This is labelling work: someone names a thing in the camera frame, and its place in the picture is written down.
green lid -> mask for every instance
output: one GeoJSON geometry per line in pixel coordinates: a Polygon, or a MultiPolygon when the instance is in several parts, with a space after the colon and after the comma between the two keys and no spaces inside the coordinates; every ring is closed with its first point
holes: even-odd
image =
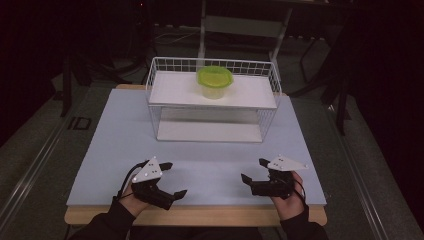
{"type": "Polygon", "coordinates": [[[207,66],[197,72],[197,82],[205,87],[225,88],[233,83],[233,75],[224,67],[207,66]]]}

chair leg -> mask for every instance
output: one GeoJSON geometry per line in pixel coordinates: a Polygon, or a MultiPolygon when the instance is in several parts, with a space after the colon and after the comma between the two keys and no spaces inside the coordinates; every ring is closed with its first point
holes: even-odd
{"type": "Polygon", "coordinates": [[[317,39],[314,39],[308,46],[308,48],[306,48],[305,52],[303,53],[302,57],[300,57],[300,61],[299,61],[299,65],[300,65],[300,71],[302,73],[303,76],[303,81],[305,81],[306,83],[309,82],[308,78],[306,77],[305,74],[305,68],[303,67],[303,59],[305,58],[306,54],[309,52],[309,50],[311,50],[312,46],[314,46],[314,44],[316,43],[317,39]]]}

black sleeve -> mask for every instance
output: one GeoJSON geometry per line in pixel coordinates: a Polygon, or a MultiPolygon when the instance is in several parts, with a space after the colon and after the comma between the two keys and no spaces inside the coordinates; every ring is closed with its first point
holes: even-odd
{"type": "Polygon", "coordinates": [[[287,234],[288,240],[327,240],[324,228],[315,222],[309,222],[309,208],[288,220],[281,221],[281,227],[287,234]]]}
{"type": "Polygon", "coordinates": [[[101,213],[76,232],[70,240],[122,240],[125,239],[135,217],[119,202],[112,203],[107,213],[101,213]]]}

gray floor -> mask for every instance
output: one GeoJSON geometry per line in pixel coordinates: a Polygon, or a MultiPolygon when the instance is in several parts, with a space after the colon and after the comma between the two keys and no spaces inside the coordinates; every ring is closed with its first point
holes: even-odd
{"type": "MultiPolygon", "coordinates": [[[[196,31],[184,30],[182,34],[196,31]]],[[[181,30],[165,29],[164,32],[179,34],[181,30]]],[[[196,57],[198,35],[174,42],[181,36],[158,38],[159,56],[196,57]]],[[[207,58],[267,61],[269,46],[273,46],[272,41],[265,40],[253,46],[231,47],[222,44],[219,36],[209,37],[212,40],[207,44],[207,58]]],[[[278,65],[284,92],[305,85],[298,61],[307,45],[308,42],[301,39],[287,39],[283,43],[278,65]]],[[[319,69],[327,52],[325,42],[318,42],[311,50],[305,59],[308,76],[319,69]]],[[[140,83],[145,71],[142,68],[126,74],[125,79],[140,83]]],[[[98,106],[104,105],[114,86],[100,78],[91,88],[75,86],[76,102],[69,116],[90,117],[94,121],[92,126],[96,126],[102,113],[98,106]]],[[[318,101],[321,91],[317,89],[293,99],[293,105],[327,196],[325,229],[330,239],[424,239],[354,99],[350,97],[348,101],[351,119],[345,121],[346,136],[342,137],[334,127],[334,114],[318,101]]],[[[60,102],[46,102],[0,149],[0,206],[6,206],[15,185],[34,159],[44,160],[25,201],[17,206],[5,231],[0,232],[1,239],[65,236],[66,200],[95,127],[87,131],[61,129],[67,126],[69,118],[59,118],[60,112],[60,102]],[[55,133],[60,134],[58,141],[51,140],[55,139],[55,133]]],[[[284,235],[279,228],[260,230],[264,239],[279,239],[284,235]]]]}

plastic container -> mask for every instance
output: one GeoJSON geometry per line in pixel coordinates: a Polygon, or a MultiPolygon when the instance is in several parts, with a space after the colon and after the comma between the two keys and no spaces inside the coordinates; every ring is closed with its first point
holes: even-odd
{"type": "Polygon", "coordinates": [[[233,83],[233,74],[224,67],[207,66],[197,72],[197,82],[202,86],[204,97],[220,99],[233,83]]]}

